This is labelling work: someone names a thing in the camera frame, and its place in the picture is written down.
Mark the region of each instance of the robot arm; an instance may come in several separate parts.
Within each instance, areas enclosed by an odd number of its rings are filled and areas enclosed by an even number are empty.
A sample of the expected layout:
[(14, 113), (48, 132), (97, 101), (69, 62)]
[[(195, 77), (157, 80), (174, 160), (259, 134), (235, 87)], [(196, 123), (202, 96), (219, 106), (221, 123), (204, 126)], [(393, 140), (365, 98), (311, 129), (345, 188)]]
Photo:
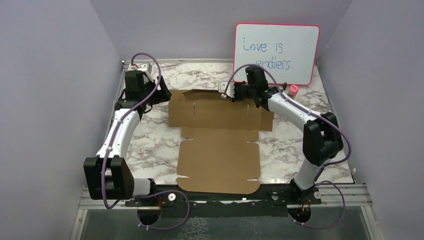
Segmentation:
[(284, 99), (276, 86), (268, 86), (265, 73), (261, 68), (249, 66), (245, 71), (247, 83), (231, 82), (224, 93), (228, 83), (222, 82), (218, 85), (218, 91), (223, 93), (223, 97), (231, 97), (232, 102), (253, 99), (257, 108), (263, 107), (267, 111), (282, 116), (303, 132), (302, 150), (306, 160), (303, 161), (299, 173), (290, 182), (294, 192), (293, 197), (302, 198), (313, 190), (315, 178), (324, 164), (343, 149), (342, 136), (339, 132), (321, 119), (305, 112), (322, 116), (338, 126), (336, 116), (331, 112), (322, 114), (297, 103), (300, 108), (303, 108), (304, 111), (302, 111)]
[[(161, 80), (159, 83), (160, 90), (156, 90), (145, 103), (138, 106), (121, 121), (122, 117), (155, 87), (156, 84), (151, 76), (151, 71), (152, 65), (147, 63), (125, 72), (125, 89), (114, 106), (115, 113), (111, 130), (95, 157), (85, 159), (85, 179), (90, 197), (93, 200), (102, 199), (102, 163), (107, 150), (109, 150), (109, 157), (106, 159), (106, 167), (111, 172), (110, 175), (106, 174), (105, 176), (105, 189), (108, 200), (145, 196), (152, 191), (151, 188), (153, 186), (150, 179), (133, 178), (125, 157), (127, 156), (127, 150), (134, 130), (142, 119), (143, 114), (150, 111), (150, 109), (146, 110), (147, 105), (153, 107), (155, 104), (167, 102), (171, 99), (171, 92), (168, 90), (165, 81)], [(109, 147), (111, 139), (113, 139), (113, 142), (111, 147)]]

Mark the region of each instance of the screw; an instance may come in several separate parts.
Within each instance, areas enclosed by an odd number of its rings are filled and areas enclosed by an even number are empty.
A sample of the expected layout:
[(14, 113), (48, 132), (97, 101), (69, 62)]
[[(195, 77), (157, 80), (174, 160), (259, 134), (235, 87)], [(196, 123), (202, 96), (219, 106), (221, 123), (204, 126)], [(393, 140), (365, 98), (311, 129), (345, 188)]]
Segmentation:
[(278, 200), (278, 194), (276, 192), (273, 192), (271, 195), (272, 200), (277, 201)]
[(313, 193), (313, 196), (314, 196), (316, 199), (321, 199), (321, 193), (320, 193), (319, 191), (314, 192), (314, 193)]

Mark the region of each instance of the whiteboard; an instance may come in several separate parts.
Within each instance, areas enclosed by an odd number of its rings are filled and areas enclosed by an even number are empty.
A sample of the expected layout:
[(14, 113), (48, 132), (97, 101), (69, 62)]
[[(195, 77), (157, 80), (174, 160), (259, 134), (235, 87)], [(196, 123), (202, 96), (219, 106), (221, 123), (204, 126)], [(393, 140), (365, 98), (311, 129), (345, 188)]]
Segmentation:
[[(317, 25), (238, 23), (233, 71), (244, 64), (257, 64), (267, 69), (278, 84), (308, 85), (319, 36)], [(274, 83), (265, 75), (268, 83)], [(247, 81), (246, 72), (238, 71), (234, 81)]]

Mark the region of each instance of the flattened cardboard box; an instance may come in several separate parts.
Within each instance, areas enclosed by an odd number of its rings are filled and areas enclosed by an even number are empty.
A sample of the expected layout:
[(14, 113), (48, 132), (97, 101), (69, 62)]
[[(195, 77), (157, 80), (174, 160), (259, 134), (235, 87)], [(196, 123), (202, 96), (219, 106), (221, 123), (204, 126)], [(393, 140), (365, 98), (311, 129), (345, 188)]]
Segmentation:
[(260, 186), (259, 130), (274, 114), (252, 100), (231, 102), (216, 90), (172, 90), (169, 126), (182, 127), (176, 172), (186, 191), (251, 194)]

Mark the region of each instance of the handwritten text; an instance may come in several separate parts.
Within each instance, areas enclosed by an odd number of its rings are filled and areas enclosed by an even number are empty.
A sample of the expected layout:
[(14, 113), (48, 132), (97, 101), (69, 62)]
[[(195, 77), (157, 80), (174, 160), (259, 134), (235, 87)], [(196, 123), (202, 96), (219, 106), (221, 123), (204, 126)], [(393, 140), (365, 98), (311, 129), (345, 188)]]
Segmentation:
[[(246, 40), (245, 37), (243, 37), (243, 50), (244, 51), (251, 51), (254, 53), (265, 53), (268, 50), (273, 51), (272, 48), (267, 48), (267, 43), (259, 42), (259, 43), (251, 43)], [(289, 70), (292, 69), (292, 61), (291, 60), (280, 60), (278, 58), (281, 58), (281, 55), (284, 51), (283, 43), (277, 42), (275, 43), (275, 54), (277, 56), (272, 56), (271, 59), (259, 59), (255, 62), (255, 64), (267, 68), (267, 69), (279, 69), (279, 70)]]

